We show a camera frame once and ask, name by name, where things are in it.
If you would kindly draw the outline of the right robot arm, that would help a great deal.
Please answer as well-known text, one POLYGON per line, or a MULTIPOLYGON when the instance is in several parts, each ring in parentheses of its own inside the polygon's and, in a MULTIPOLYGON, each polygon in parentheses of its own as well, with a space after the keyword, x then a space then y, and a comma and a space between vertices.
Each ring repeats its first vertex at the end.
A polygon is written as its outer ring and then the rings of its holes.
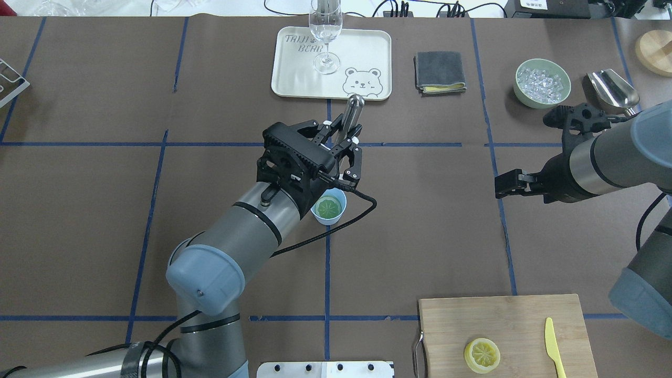
POLYGON ((495 148, 518 294, 573 292, 670 339, 670 101, 598 135, 582 104, 563 146, 495 148))

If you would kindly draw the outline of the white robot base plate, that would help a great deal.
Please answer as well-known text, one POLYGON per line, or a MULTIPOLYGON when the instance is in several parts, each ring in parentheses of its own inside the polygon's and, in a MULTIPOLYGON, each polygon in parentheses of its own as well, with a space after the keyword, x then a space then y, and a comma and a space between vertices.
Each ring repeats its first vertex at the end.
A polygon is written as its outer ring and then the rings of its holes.
POLYGON ((394 364, 387 361, 268 362, 257 377, 394 377, 394 364))

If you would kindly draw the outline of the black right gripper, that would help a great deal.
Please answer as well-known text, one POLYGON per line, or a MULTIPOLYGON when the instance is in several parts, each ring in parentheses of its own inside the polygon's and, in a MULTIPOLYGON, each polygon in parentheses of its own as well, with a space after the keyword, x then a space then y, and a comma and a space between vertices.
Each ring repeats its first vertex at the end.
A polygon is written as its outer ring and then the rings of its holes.
POLYGON ((600 172, 594 156, 596 132, 612 127, 614 115, 588 103, 557 106, 543 118, 545 126, 562 130, 562 153, 545 163, 542 170, 529 174, 514 169, 495 177, 496 198, 536 196, 544 203, 578 203, 623 188, 600 172))

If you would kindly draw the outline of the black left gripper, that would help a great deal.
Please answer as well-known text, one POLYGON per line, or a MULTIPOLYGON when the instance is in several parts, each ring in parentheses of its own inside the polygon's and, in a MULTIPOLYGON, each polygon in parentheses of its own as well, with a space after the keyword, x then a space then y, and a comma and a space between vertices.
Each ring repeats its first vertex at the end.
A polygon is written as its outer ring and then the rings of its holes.
POLYGON ((290 196, 300 218, 310 211, 331 180, 356 189, 362 178, 362 148, 358 138, 322 144, 343 122, 319 124, 308 120, 293 125, 276 122, 262 132, 264 153, 257 161, 257 181, 282 189, 290 196))

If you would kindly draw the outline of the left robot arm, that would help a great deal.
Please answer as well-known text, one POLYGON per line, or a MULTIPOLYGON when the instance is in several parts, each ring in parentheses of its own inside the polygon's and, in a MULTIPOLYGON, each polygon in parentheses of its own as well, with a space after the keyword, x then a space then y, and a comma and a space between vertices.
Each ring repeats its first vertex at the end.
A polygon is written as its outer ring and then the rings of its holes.
POLYGON ((262 265, 289 247, 281 244, 325 191, 356 193, 362 176, 362 125, 340 115, 265 129, 257 181, 209 229, 180 243, 166 280, 178 299, 178 320, 153 341, 121 344, 69 364, 2 377, 247 377, 238 298, 262 265))

